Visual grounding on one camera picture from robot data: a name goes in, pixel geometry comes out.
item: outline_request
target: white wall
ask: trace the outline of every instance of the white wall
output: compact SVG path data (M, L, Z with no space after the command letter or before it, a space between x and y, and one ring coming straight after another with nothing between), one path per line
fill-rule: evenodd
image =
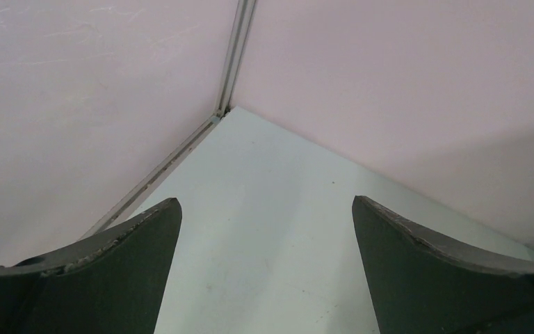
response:
M0 0L0 264L76 241L213 112L237 0Z
M232 104L534 239L534 1L258 1Z

